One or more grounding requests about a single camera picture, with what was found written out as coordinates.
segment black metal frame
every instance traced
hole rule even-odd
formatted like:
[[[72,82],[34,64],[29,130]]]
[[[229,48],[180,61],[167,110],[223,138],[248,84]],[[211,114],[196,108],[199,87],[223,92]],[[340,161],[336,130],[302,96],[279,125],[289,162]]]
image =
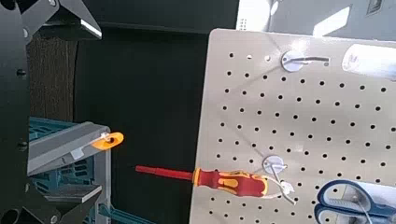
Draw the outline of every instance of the black metal frame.
[[[0,0],[1,224],[26,221],[23,212],[39,223],[82,223],[100,194],[62,214],[27,178],[29,77],[25,46],[44,24],[40,32],[47,36],[101,38],[99,26],[80,0],[38,0],[26,8],[14,0]]]

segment screwdriver handle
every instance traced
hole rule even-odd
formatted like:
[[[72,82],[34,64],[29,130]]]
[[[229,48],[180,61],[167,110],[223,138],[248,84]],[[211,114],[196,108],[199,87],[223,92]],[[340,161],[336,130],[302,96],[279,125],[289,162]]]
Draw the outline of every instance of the screwdriver handle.
[[[208,172],[197,168],[193,173],[192,183],[194,186],[225,190],[239,197],[263,197],[268,191],[268,182],[265,178],[243,171]]]

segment screwdriver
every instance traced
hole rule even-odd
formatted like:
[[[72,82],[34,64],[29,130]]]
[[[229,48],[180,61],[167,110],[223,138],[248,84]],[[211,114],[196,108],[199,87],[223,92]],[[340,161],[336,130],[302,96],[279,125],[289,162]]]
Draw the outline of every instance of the screwdriver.
[[[239,197],[252,196],[262,198],[265,197],[268,191],[268,182],[265,177],[243,171],[203,171],[200,168],[196,168],[191,173],[140,165],[136,166],[135,169],[141,173],[190,180],[196,187],[207,186],[212,189],[221,189]]]

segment black wall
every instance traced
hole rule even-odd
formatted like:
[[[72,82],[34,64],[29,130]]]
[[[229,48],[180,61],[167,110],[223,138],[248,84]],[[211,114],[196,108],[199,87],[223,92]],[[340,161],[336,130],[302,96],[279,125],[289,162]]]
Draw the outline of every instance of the black wall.
[[[239,0],[84,0],[104,26],[208,34],[233,29]]]
[[[193,171],[208,36],[105,32],[103,41],[79,43],[75,118],[125,134],[112,149],[117,208],[157,223],[188,223],[191,183],[134,167]]]

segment white pegboard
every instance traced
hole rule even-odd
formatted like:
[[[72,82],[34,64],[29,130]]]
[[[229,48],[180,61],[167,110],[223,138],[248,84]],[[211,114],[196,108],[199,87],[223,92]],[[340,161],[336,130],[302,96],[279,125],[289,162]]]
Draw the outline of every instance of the white pegboard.
[[[209,40],[196,166],[264,175],[262,160],[289,166],[280,178],[296,192],[284,199],[238,198],[194,188],[192,224],[316,223],[318,189],[337,179],[395,186],[395,83],[343,71],[353,44],[395,43],[215,30]],[[282,55],[328,57],[300,72],[281,67]],[[270,192],[278,192],[270,185]],[[341,198],[343,189],[334,190]],[[335,217],[325,217],[334,223]]]

